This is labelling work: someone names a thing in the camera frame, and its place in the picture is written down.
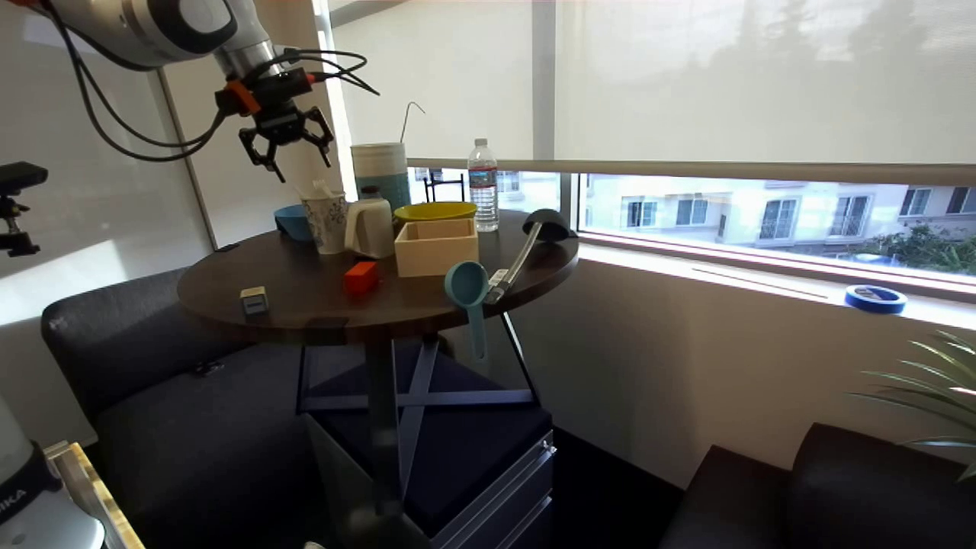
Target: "water bottle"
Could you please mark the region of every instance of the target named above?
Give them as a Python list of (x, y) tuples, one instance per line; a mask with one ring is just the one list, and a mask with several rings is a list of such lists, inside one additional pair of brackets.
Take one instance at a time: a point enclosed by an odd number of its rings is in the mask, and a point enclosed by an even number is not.
[(474, 204), (474, 230), (496, 231), (496, 161), (488, 148), (488, 137), (474, 137), (474, 148), (465, 160), (468, 202)]

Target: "mug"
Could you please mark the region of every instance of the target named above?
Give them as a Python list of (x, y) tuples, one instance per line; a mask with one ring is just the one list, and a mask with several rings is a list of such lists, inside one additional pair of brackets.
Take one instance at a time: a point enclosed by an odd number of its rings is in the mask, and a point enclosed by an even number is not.
[(307, 230), (315, 236), (315, 251), (321, 257), (335, 257), (345, 251), (345, 199), (342, 192), (305, 195), (303, 199)]
[(375, 189), (390, 202), (390, 211), (408, 204), (408, 177), (403, 144), (359, 144), (353, 145), (353, 173), (359, 195)]
[(364, 199), (345, 207), (345, 246), (357, 257), (393, 257), (393, 214), (388, 199)]

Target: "potted plant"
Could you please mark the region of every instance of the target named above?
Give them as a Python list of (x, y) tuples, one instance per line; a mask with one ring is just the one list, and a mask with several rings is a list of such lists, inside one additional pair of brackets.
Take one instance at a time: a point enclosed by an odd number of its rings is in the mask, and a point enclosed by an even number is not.
[(958, 423), (965, 435), (927, 438), (923, 445), (967, 450), (959, 480), (976, 477), (976, 341), (936, 331), (934, 341), (912, 341), (923, 360), (898, 360), (894, 373), (869, 373), (883, 378), (874, 401), (909, 406), (916, 412)]

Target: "cardboard box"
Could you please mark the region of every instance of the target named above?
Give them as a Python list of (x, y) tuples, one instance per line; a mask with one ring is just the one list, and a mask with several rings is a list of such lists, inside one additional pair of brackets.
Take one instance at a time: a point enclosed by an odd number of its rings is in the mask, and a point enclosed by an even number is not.
[(393, 251), (400, 279), (443, 279), (450, 264), (478, 259), (474, 220), (403, 224)]

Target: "floor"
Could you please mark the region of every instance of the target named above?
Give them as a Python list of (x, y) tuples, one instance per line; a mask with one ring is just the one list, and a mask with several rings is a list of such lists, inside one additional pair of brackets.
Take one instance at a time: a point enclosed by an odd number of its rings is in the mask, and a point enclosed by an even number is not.
[(679, 488), (557, 431), (553, 549), (651, 549)]

